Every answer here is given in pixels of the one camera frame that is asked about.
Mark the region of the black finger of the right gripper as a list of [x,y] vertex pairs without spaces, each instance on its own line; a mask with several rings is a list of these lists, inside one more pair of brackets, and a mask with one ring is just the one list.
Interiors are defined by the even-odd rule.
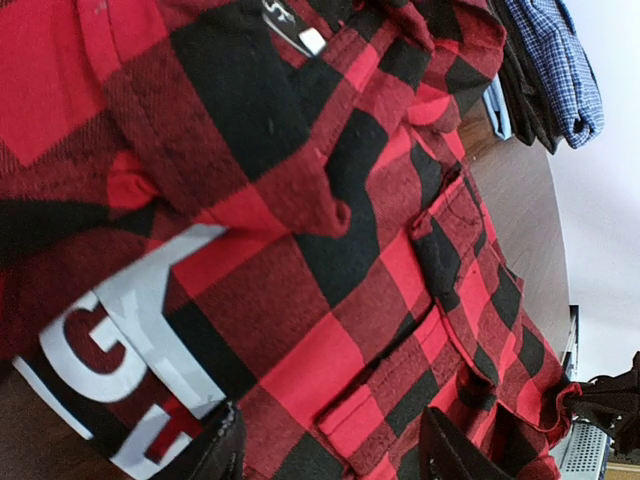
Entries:
[[638,454],[639,352],[628,371],[617,376],[598,375],[578,386],[580,392],[564,400],[568,411],[607,434],[616,454]]

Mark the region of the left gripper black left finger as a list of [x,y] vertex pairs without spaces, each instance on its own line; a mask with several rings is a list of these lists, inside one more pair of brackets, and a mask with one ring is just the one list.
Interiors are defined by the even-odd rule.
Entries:
[[242,479],[246,426],[238,407],[226,401],[192,442],[186,479]]

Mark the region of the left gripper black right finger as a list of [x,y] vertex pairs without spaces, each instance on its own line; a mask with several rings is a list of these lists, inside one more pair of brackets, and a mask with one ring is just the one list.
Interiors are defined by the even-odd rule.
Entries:
[[420,478],[511,480],[436,407],[427,407],[419,430]]

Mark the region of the red black plaid shirt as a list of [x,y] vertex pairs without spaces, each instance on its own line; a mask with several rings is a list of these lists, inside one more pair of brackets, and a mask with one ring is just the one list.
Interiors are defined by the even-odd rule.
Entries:
[[5,1],[1,356],[114,465],[186,479],[221,403],[242,479],[421,479],[436,407],[556,479],[578,392],[457,129],[483,1]]

